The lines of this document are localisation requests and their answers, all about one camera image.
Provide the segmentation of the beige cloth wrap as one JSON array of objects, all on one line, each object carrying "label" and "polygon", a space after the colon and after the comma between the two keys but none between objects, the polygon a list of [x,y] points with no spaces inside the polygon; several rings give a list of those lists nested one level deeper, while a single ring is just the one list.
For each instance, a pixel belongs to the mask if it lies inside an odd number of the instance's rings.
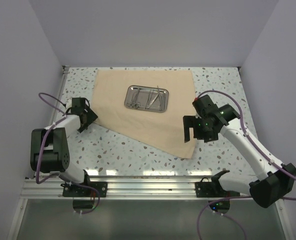
[{"label": "beige cloth wrap", "polygon": [[[165,89],[169,92],[163,113],[126,108],[130,86]],[[184,116],[194,116],[192,101],[195,85],[190,70],[99,70],[94,81],[91,109],[96,123],[111,131],[162,150],[190,159],[196,142],[184,141]]]}]

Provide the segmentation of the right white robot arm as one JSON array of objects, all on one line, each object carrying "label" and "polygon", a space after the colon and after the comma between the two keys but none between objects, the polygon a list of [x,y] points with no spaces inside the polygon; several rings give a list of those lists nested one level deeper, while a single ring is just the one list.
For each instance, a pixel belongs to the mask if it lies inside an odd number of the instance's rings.
[{"label": "right white robot arm", "polygon": [[261,207],[268,208],[288,194],[294,185],[296,167],[284,164],[271,154],[245,127],[241,110],[226,104],[218,107],[209,95],[196,97],[192,103],[197,116],[183,117],[184,141],[190,133],[205,143],[226,138],[242,155],[255,173],[254,179],[234,176],[223,169],[209,180],[195,183],[198,198],[250,195]]}]

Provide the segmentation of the aluminium front rail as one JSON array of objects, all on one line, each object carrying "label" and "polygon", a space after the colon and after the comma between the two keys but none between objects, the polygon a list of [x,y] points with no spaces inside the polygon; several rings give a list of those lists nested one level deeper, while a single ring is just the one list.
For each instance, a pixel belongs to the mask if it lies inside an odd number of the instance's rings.
[{"label": "aluminium front rail", "polygon": [[[195,184],[209,184],[210,176],[94,176],[90,179],[98,186],[102,200],[195,200],[200,187]],[[68,196],[64,181],[52,177],[41,184],[34,179],[24,181],[20,199],[27,200],[85,200],[92,197],[85,190],[82,196]]]}]

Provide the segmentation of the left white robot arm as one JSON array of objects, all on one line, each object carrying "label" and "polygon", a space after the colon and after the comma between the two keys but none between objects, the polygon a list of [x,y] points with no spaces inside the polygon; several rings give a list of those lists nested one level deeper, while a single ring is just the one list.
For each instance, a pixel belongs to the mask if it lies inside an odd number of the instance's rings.
[{"label": "left white robot arm", "polygon": [[75,132],[82,133],[98,116],[85,97],[73,97],[63,106],[61,119],[31,132],[30,167],[37,184],[58,176],[75,184],[75,192],[84,197],[91,193],[92,184],[87,172],[70,160],[68,137]]}]

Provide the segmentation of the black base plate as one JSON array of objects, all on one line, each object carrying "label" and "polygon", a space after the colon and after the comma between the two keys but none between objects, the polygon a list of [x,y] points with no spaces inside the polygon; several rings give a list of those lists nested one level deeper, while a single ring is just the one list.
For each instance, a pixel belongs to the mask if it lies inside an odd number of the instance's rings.
[{"label": "black base plate", "polygon": [[91,181],[87,186],[77,186],[71,183],[62,183],[62,196],[70,198],[87,198],[90,196],[105,198],[108,190],[108,183],[105,181]]},{"label": "black base plate", "polygon": [[200,181],[194,183],[195,195],[197,198],[227,198],[239,197],[241,194],[235,191],[226,191],[215,182],[203,177]]}]

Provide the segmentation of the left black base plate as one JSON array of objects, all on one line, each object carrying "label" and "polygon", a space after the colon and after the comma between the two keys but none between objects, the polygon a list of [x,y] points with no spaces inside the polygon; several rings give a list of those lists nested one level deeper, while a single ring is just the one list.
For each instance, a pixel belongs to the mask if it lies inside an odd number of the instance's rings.
[{"label": "left black base plate", "polygon": [[108,183],[105,181],[91,181],[87,186],[77,186],[71,183],[62,183],[62,196],[70,198],[87,198],[90,196],[105,198],[108,190]]}]

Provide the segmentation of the stainless steel instrument tray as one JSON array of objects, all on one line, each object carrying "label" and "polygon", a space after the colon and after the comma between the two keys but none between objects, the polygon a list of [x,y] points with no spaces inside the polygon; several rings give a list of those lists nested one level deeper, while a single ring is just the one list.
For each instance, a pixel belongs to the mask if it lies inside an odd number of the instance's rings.
[{"label": "stainless steel instrument tray", "polygon": [[157,93],[157,87],[131,85],[127,89],[125,100],[124,100],[124,106],[132,110],[164,113],[168,107],[168,99],[169,99],[168,90],[159,87],[160,96],[161,96],[161,107],[156,107],[159,105],[159,101],[156,100],[150,109],[145,109],[150,88],[153,89],[153,94],[151,97],[151,99],[153,99]]}]

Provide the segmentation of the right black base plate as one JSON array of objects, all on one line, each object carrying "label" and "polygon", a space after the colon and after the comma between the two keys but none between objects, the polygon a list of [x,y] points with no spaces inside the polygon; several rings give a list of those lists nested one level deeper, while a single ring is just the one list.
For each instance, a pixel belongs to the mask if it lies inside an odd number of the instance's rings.
[{"label": "right black base plate", "polygon": [[203,177],[200,181],[194,183],[195,195],[197,198],[227,198],[239,197],[241,194],[235,191],[226,191],[215,182]]}]

